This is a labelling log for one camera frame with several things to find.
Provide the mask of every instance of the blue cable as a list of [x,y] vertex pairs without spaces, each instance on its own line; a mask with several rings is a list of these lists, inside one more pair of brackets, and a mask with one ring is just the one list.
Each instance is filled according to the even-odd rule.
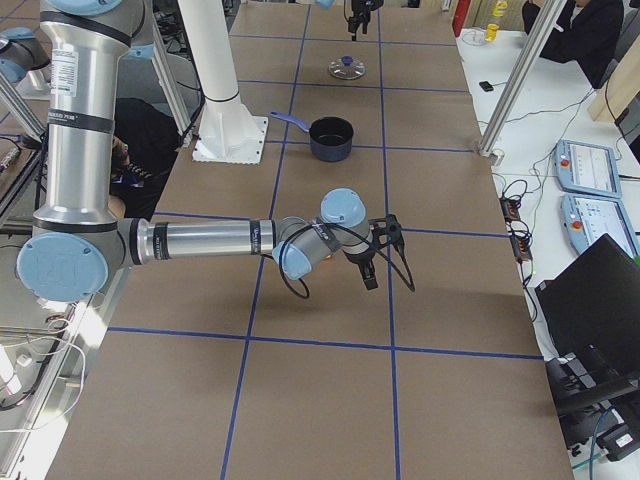
[[613,407],[609,407],[604,412],[602,412],[602,415],[600,415],[600,418],[596,422],[596,426],[593,429],[593,436],[591,438],[591,453],[589,454],[589,480],[593,480],[593,461],[595,460],[593,457],[596,449],[596,436],[598,435],[598,430],[600,429],[600,425],[604,421],[604,418],[609,413],[611,413],[612,410]]

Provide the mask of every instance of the metal post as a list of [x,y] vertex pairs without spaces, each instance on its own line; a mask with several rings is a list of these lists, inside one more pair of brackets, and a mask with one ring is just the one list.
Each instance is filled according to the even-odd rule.
[[9,111],[16,117],[26,134],[34,140],[40,140],[44,134],[44,126],[2,72],[0,72],[0,98],[5,101]]
[[[160,30],[158,29],[158,25],[156,24],[155,20],[153,20],[152,22],[152,28],[153,44],[155,48],[151,62],[153,63],[153,68],[156,71],[156,75],[158,75],[158,80],[160,81],[162,91],[164,92],[165,97],[167,97],[167,103],[169,104],[169,108],[171,109],[171,113],[173,114],[173,119],[176,121],[178,130],[182,134],[185,133],[189,128],[191,119],[189,118],[187,107],[184,104],[184,99],[180,94],[180,90],[178,89],[178,84],[176,83],[176,79],[173,76],[173,72],[171,72],[171,69],[169,68],[169,61],[167,59],[167,53],[164,50],[162,35],[160,34]],[[187,133],[185,142],[187,144],[191,143],[190,133]]]
[[511,71],[504,92],[502,92],[484,135],[478,144],[478,153],[480,155],[488,157],[492,154],[493,146],[518,98],[527,74],[540,55],[563,7],[564,0],[547,0],[544,3],[529,34],[529,39]]

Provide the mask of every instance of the red object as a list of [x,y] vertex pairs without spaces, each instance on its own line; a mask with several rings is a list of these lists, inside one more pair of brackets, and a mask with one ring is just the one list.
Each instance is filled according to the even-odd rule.
[[462,30],[464,21],[467,19],[467,13],[469,13],[470,5],[471,0],[460,0],[458,2],[456,13],[453,15],[453,22],[451,23],[451,26],[453,27],[453,34],[456,38],[460,36],[460,31]]

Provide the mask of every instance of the label on robot arm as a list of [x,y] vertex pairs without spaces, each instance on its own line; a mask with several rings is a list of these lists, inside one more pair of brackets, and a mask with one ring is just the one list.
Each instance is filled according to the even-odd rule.
[[51,93],[75,97],[78,91],[78,52],[51,52]]

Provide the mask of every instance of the blue joint cap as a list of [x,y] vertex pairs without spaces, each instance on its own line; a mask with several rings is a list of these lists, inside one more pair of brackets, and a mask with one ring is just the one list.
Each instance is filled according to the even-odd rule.
[[320,216],[327,223],[351,228],[367,218],[367,209],[356,192],[349,188],[337,188],[322,199]]
[[316,0],[316,5],[322,8],[331,8],[335,0]]
[[75,302],[100,290],[109,268],[100,250],[85,239],[50,232],[24,244],[17,271],[22,283],[37,296]]
[[149,45],[135,45],[131,47],[131,50],[127,52],[125,58],[127,59],[140,59],[140,60],[150,60],[153,58],[154,53],[154,45],[150,43]]
[[27,27],[7,28],[0,32],[0,37],[4,37],[8,40],[28,40],[36,38],[33,31]]
[[[272,252],[272,256],[278,264],[283,245],[284,242],[280,242]],[[282,257],[282,270],[291,280],[298,280],[311,271],[311,262],[302,250],[289,243]]]
[[11,60],[0,60],[0,72],[9,80],[9,83],[18,83],[27,76],[26,70]]
[[122,3],[122,0],[48,0],[48,2],[64,13],[90,17],[113,10]]

